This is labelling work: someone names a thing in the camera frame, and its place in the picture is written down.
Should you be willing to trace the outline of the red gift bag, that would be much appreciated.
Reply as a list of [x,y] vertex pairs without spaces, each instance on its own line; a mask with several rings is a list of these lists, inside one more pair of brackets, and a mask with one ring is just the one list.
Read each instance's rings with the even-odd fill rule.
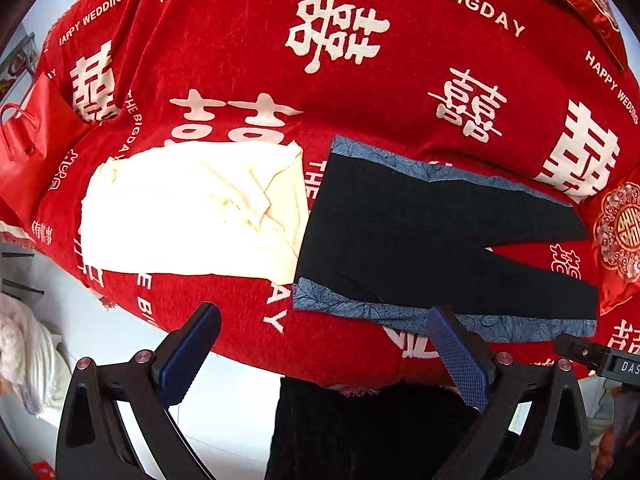
[[6,103],[1,121],[1,198],[23,224],[35,219],[66,154],[91,128],[56,84],[41,75],[24,104]]

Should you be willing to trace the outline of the white crumpled cloth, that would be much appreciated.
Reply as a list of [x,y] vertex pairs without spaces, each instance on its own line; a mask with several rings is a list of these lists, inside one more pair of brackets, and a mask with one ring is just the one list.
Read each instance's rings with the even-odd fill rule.
[[72,373],[53,335],[34,312],[1,294],[1,385],[15,393],[29,414],[60,412]]

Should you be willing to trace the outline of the cream folded garment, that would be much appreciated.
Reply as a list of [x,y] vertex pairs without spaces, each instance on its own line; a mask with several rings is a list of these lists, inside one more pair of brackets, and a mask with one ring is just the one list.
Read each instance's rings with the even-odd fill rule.
[[308,217],[297,143],[174,143],[96,168],[81,202],[81,255],[103,271],[287,285]]

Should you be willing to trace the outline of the black pants with blue trim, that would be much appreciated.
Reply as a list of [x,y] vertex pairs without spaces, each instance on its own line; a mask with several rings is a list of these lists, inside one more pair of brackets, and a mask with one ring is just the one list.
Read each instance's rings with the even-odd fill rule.
[[449,308],[489,342],[591,337],[598,291],[571,206],[511,180],[339,136],[300,250],[297,310],[426,334]]

